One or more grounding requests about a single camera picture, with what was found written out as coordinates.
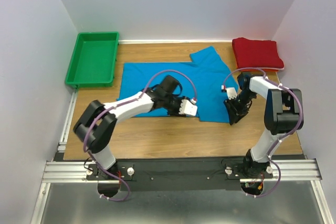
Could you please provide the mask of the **aluminium frame rail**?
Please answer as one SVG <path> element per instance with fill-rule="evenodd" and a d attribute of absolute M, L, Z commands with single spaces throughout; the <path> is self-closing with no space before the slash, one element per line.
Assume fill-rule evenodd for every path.
<path fill-rule="evenodd" d="M 48 162 L 45 165 L 43 183 L 97 183 L 101 178 L 89 180 L 84 162 Z M 322 179 L 318 163 L 314 159 L 275 160 L 271 164 L 273 177 L 265 179 L 275 182 L 320 181 Z"/>

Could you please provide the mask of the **blue t shirt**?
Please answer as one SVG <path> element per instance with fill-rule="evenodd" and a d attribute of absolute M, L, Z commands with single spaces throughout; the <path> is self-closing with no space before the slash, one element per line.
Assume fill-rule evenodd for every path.
<path fill-rule="evenodd" d="M 197 99 L 196 116 L 202 122 L 229 123 L 221 86 L 237 89 L 229 67 L 210 46 L 190 55 L 190 62 L 125 63 L 119 99 L 130 97 L 143 88 L 156 89 L 171 76 L 163 88 L 175 97 Z"/>

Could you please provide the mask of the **green plastic tray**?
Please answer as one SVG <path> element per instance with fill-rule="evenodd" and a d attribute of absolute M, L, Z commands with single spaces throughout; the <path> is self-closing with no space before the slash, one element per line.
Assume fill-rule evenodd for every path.
<path fill-rule="evenodd" d="M 65 84 L 75 88 L 110 87 L 119 45 L 119 33 L 79 33 L 65 77 Z"/>

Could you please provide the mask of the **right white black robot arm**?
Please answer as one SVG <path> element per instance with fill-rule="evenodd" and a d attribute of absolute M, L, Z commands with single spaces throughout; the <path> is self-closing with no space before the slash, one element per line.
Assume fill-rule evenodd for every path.
<path fill-rule="evenodd" d="M 265 130 L 257 144 L 249 149 L 237 171 L 247 178 L 267 173 L 271 157 L 282 141 L 303 127 L 302 93 L 289 89 L 268 79 L 266 75 L 254 76 L 242 72 L 237 81 L 240 93 L 235 88 L 222 85 L 227 94 L 224 105 L 229 124 L 238 123 L 249 112 L 253 99 L 260 95 L 266 100 L 264 112 Z"/>

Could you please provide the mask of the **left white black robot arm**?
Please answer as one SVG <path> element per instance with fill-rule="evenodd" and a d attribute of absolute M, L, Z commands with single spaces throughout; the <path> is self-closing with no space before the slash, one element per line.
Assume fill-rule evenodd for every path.
<path fill-rule="evenodd" d="M 171 75 L 150 88 L 145 88 L 126 99 L 102 104 L 92 101 L 73 127 L 83 142 L 83 149 L 98 162 L 98 173 L 104 179 L 112 179 L 118 170 L 117 160 L 109 148 L 109 142 L 117 124 L 141 113 L 164 108 L 168 115 L 194 115 L 193 103 L 187 97 L 179 97 L 174 90 L 182 85 Z"/>

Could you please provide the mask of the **folded red t shirt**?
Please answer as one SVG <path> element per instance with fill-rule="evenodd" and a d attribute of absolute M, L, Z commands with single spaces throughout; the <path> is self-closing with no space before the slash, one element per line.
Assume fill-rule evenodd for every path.
<path fill-rule="evenodd" d="M 278 55 L 277 42 L 273 40 L 251 40 L 244 37 L 232 40 L 233 52 L 247 51 L 258 54 Z"/>

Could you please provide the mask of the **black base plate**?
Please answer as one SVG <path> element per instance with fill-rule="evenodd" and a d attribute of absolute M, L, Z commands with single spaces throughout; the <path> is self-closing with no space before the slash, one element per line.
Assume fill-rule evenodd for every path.
<path fill-rule="evenodd" d="M 186 191 L 243 190 L 261 195 L 264 180 L 273 177 L 269 162 L 245 157 L 119 159 L 104 173 L 95 163 L 86 168 L 87 180 L 98 182 L 98 192 L 113 197 L 119 190 Z"/>

